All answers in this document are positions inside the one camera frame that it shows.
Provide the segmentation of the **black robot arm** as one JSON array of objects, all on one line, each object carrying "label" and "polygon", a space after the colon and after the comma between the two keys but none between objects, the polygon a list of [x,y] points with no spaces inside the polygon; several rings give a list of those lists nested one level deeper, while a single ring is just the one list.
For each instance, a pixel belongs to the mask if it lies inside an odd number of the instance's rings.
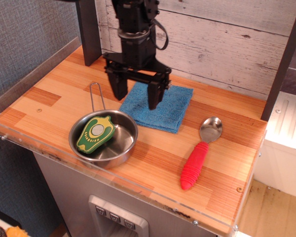
[{"label": "black robot arm", "polygon": [[105,71],[116,99],[128,93],[129,79],[148,85],[148,105],[154,110],[169,89],[171,69],[159,62],[156,51],[165,50],[156,44],[156,27],[164,27],[156,20],[159,14],[157,0],[112,1],[119,22],[117,30],[121,40],[121,53],[105,53]]}]

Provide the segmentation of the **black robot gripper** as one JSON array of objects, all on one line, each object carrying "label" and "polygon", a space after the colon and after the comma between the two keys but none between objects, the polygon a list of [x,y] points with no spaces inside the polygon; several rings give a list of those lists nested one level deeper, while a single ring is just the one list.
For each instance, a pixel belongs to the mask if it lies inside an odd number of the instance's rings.
[{"label": "black robot gripper", "polygon": [[108,74],[113,94],[122,100],[128,93],[129,79],[148,84],[148,106],[156,109],[163,99],[165,89],[171,86],[171,69],[156,59],[156,51],[164,50],[156,44],[156,31],[130,33],[118,31],[121,53],[105,53],[105,72]]}]

